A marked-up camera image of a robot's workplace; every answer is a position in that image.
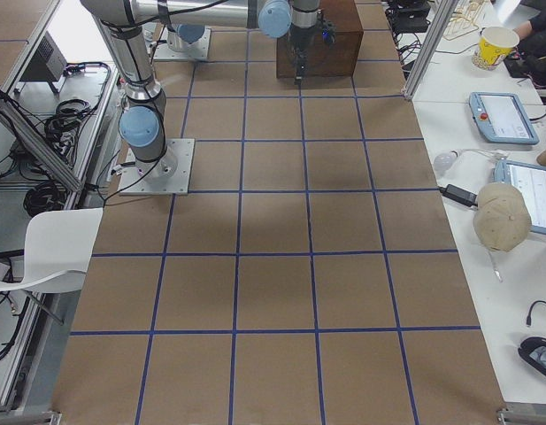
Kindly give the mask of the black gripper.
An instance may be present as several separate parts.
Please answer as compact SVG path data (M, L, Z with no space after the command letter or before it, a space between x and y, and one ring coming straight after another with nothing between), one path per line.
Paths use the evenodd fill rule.
M306 51L311 47L316 35L327 46L335 42L335 29L330 26L297 27L291 26L288 33L288 45L292 67L294 68L294 84L301 84L306 71Z

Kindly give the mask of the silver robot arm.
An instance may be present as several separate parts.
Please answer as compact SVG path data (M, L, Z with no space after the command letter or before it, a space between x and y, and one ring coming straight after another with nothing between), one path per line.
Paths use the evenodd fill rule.
M258 29L271 38L292 37L296 72L305 69L304 53L320 26L318 1L85 1L124 79L128 109L119 132L145 180L168 178L177 158L165 139L165 92L154 75L143 27L159 23L174 32L193 29L194 43L206 26Z
M204 25L172 24L167 28L167 44L171 50L185 50L203 37L205 29Z

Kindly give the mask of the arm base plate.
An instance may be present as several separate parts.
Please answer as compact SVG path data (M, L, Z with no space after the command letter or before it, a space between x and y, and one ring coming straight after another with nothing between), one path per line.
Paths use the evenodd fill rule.
M194 157L195 140L192 138L169 138L166 154L155 168L139 161L124 167L118 190L122 196L187 195Z
M195 42L188 43L179 37L177 33L163 32L166 43L160 43L154 51L154 61L181 61L196 62L207 61L210 49L211 29L206 27L204 34Z

